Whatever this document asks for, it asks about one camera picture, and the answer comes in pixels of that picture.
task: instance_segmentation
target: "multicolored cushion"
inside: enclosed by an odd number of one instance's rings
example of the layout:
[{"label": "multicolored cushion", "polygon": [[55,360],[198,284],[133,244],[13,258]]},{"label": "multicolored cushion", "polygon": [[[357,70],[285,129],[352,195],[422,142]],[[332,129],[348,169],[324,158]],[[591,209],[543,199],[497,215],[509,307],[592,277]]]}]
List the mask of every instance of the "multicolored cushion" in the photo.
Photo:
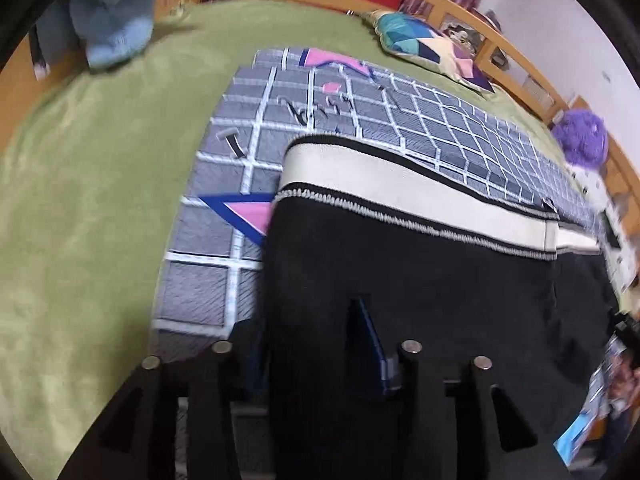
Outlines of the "multicolored cushion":
[{"label": "multicolored cushion", "polygon": [[494,92],[471,54],[418,18],[390,10],[365,12],[362,17],[373,25],[382,48],[390,54],[448,76],[473,90]]}]

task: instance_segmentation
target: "wooden bed frame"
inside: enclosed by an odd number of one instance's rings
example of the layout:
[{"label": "wooden bed frame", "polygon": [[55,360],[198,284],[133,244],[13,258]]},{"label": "wooden bed frame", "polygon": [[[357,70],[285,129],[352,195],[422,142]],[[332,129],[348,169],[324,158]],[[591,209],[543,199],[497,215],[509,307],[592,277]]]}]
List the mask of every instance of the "wooden bed frame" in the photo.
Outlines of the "wooden bed frame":
[{"label": "wooden bed frame", "polygon": [[[200,0],[156,0],[156,16],[166,14],[172,7],[181,1],[199,2]],[[361,12],[366,10],[380,9],[379,4],[367,0],[293,0],[305,4],[329,7],[336,10],[353,10]],[[452,16],[460,22],[466,23],[478,31],[484,37],[478,52],[475,63],[494,82],[502,86],[519,103],[528,108],[534,115],[539,117],[546,124],[550,124],[553,117],[560,110],[567,110],[569,107],[560,94],[554,89],[551,83],[542,73],[530,62],[515,46],[513,46],[504,36],[491,28],[487,23],[473,15],[468,10],[463,9],[450,0],[424,0],[429,5],[426,6],[425,19],[435,28],[440,28],[447,16]],[[491,62],[492,55],[496,48],[500,48],[507,56],[518,63],[531,78],[538,84],[545,94],[544,99],[535,96],[527,89],[523,88],[510,74],[503,72]],[[28,56],[28,39],[20,44],[10,62],[0,73],[0,94],[2,104],[0,105],[0,116],[2,125],[0,126],[0,152],[4,149],[8,139],[15,130],[18,122],[26,115],[40,97],[56,86],[73,69],[78,67],[78,56],[70,56],[62,66],[56,66],[52,74],[41,82],[35,81],[30,56]],[[630,200],[628,214],[625,216],[624,225],[630,237],[640,237],[640,179],[636,175],[633,167],[623,154],[615,140],[610,137],[609,159],[607,160],[606,178],[607,187],[611,183],[610,193],[612,196],[626,194],[632,198]]]}]

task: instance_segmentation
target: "silver screw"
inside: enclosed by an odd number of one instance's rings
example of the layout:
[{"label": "silver screw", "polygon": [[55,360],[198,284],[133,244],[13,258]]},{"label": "silver screw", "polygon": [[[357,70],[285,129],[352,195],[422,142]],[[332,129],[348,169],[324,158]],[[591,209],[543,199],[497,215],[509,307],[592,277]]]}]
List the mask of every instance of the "silver screw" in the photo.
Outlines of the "silver screw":
[{"label": "silver screw", "polygon": [[142,367],[145,370],[154,370],[160,366],[160,358],[155,355],[148,355],[142,359]]},{"label": "silver screw", "polygon": [[211,347],[211,349],[216,354],[228,354],[229,352],[231,352],[231,349],[233,347],[234,345],[231,341],[222,340],[222,341],[216,341],[215,343],[213,343],[213,346]]},{"label": "silver screw", "polygon": [[402,341],[402,350],[409,352],[409,354],[417,354],[422,350],[422,345],[413,339],[407,339]]},{"label": "silver screw", "polygon": [[491,362],[491,359],[483,355],[479,355],[478,357],[476,357],[474,359],[474,364],[476,365],[476,367],[480,368],[481,370],[488,370],[494,365]]}]

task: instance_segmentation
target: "purple plush toy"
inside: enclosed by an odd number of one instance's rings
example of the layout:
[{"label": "purple plush toy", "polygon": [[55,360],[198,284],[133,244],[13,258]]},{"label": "purple plush toy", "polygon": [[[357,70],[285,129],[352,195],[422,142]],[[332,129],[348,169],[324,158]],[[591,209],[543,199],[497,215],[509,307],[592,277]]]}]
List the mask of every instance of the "purple plush toy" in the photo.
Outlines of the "purple plush toy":
[{"label": "purple plush toy", "polygon": [[607,159],[607,131],[593,112],[576,108],[564,113],[551,130],[564,151],[566,161],[596,170]]}]

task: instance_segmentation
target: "green blanket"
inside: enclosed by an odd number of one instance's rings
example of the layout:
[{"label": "green blanket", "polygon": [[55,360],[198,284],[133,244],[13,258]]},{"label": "green blanket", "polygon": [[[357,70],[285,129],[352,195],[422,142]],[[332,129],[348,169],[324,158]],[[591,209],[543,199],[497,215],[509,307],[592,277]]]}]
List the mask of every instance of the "green blanket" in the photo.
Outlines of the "green blanket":
[{"label": "green blanket", "polygon": [[317,46],[439,86],[530,132],[490,100],[389,57],[357,17],[234,0],[159,24],[146,52],[82,73],[24,122],[0,166],[0,430],[35,480],[55,478],[145,355],[158,270],[194,151],[240,64],[270,46]]}]

